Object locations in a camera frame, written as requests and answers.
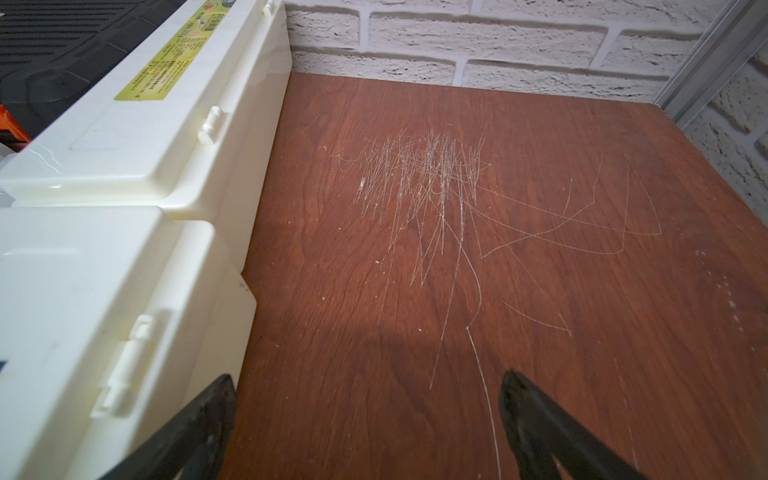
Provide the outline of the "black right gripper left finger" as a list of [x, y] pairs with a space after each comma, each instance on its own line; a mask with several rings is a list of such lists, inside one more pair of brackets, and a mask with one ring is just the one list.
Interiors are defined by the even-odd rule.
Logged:
[[234, 428], [236, 392], [222, 374], [104, 479], [215, 479]]

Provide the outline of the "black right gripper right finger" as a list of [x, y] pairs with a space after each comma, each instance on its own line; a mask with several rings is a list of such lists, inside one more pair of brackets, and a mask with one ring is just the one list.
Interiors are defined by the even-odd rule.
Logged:
[[504, 373], [499, 411], [522, 479], [645, 477], [519, 371]]

